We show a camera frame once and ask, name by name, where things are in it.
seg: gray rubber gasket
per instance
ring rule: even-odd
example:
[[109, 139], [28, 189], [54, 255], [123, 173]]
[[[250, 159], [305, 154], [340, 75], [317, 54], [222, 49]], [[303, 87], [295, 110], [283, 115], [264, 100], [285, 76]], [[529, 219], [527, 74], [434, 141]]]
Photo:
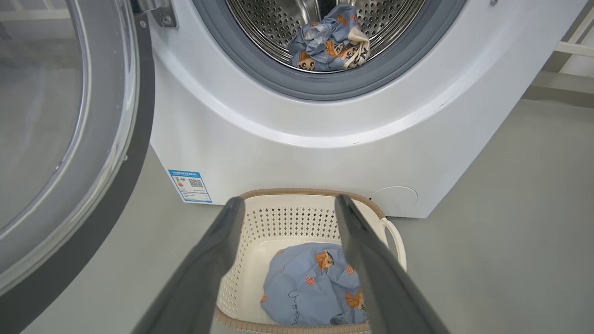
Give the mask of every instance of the gray rubber gasket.
[[227, 55], [247, 74], [277, 92], [303, 100], [332, 101], [369, 93], [402, 75], [450, 28], [466, 0], [426, 0], [400, 39], [365, 65], [339, 73], [307, 73], [270, 58], [235, 21], [225, 0], [192, 0]]

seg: perforated basket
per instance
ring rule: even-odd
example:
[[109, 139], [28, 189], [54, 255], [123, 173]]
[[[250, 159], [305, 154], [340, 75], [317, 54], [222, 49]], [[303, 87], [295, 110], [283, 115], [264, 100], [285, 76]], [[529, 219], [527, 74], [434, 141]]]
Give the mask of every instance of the perforated basket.
[[[221, 280], [216, 319], [227, 327], [257, 333], [364, 333], [369, 323], [327, 327], [281, 326], [260, 307], [264, 280], [273, 256], [281, 249], [306, 242], [340, 244], [330, 190], [271, 189], [245, 193], [245, 217], [237, 258]], [[347, 193], [379, 239], [396, 245], [397, 259], [406, 270], [406, 254], [398, 230], [380, 208], [365, 197]]]

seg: bear print fabric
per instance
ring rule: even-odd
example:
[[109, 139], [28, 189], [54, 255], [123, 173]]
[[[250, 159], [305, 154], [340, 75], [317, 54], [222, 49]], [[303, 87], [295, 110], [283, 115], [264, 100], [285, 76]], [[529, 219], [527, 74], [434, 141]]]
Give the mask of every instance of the bear print fabric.
[[279, 251], [270, 262], [260, 302], [288, 326], [328, 326], [367, 319], [356, 270], [342, 248], [311, 242]]
[[359, 27], [355, 7], [334, 7], [321, 22], [301, 27], [289, 45], [291, 64], [307, 71], [338, 71], [369, 58], [369, 39]]

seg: front-load washing machine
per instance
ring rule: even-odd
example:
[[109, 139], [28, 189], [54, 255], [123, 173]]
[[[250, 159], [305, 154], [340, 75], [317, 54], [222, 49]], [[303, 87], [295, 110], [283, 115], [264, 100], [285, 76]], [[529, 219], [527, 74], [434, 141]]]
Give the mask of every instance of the front-load washing machine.
[[426, 217], [586, 0], [349, 0], [371, 57], [289, 65], [342, 0], [0, 1], [0, 332], [118, 220], [154, 147], [181, 199], [328, 188]]
[[[486, 145], [585, 1], [180, 0], [151, 20], [151, 144], [183, 200], [328, 188], [425, 218]], [[299, 25], [356, 8], [371, 59], [290, 66]], [[201, 178], [204, 188], [178, 186]]]

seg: floor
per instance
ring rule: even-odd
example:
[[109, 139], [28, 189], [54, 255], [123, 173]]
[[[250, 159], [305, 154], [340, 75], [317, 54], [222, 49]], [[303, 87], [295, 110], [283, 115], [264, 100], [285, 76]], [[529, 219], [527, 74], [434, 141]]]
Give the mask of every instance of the floor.
[[[392, 219], [452, 333], [594, 332], [593, 143], [593, 109], [521, 100], [429, 218]], [[150, 150], [112, 233], [24, 333], [130, 332], [218, 211], [183, 204]]]

